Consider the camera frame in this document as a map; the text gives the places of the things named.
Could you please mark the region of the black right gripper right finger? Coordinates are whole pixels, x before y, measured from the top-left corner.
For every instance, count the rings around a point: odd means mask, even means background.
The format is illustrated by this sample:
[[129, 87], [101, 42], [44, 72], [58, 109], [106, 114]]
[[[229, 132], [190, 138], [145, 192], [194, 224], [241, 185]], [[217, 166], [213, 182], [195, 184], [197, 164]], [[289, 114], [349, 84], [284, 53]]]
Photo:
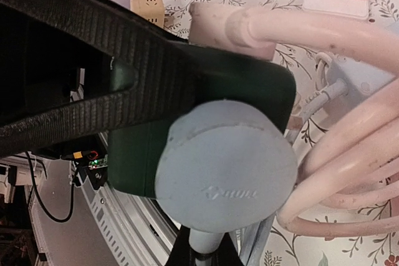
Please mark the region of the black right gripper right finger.
[[243, 266], [231, 237], [226, 233], [213, 255], [213, 265], [216, 266]]

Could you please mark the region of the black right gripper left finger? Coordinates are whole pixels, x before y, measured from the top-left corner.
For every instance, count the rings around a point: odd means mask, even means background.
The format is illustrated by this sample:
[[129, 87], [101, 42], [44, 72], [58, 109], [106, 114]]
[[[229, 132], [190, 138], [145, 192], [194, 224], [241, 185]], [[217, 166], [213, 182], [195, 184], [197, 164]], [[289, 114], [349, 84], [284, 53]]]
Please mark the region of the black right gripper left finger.
[[194, 266], [195, 257], [189, 244], [190, 229], [180, 227], [166, 266]]

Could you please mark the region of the light blue round plug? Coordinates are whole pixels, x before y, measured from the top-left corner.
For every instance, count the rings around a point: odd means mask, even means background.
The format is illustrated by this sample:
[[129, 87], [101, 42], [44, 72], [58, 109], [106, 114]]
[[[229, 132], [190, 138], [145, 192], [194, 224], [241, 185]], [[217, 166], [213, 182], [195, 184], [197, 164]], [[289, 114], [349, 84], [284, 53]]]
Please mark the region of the light blue round plug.
[[156, 199], [210, 254], [223, 236], [275, 213], [291, 193], [297, 158], [258, 109], [231, 100], [197, 106], [170, 127], [158, 163]]

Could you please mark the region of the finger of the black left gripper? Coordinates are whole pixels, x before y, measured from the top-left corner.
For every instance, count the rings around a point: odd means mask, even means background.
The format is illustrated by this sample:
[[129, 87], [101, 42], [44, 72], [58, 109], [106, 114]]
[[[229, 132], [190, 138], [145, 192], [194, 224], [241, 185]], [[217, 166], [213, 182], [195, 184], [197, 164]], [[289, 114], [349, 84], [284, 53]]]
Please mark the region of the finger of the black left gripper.
[[[196, 66], [177, 41], [110, 0], [1, 0], [1, 156], [184, 113]], [[133, 82], [71, 102], [72, 73], [107, 57]]]

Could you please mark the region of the dark green cube socket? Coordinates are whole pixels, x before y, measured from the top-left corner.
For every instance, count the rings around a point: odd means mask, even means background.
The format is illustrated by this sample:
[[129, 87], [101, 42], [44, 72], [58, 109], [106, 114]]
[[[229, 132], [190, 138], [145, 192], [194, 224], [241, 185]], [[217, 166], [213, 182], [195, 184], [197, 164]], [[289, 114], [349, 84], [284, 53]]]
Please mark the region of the dark green cube socket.
[[[197, 63], [195, 105], [235, 100], [254, 106], [284, 132], [296, 96], [293, 74], [272, 62], [223, 50], [179, 44]], [[135, 196], [155, 198], [155, 175], [175, 118], [112, 130], [108, 183]]]

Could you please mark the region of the beige cube socket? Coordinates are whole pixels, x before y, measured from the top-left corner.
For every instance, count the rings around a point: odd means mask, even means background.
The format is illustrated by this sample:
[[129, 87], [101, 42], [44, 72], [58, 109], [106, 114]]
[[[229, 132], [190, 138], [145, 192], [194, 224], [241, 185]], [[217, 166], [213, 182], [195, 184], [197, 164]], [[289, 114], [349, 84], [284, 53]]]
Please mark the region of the beige cube socket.
[[130, 0], [130, 10], [152, 24], [163, 28], [165, 6], [163, 0]]

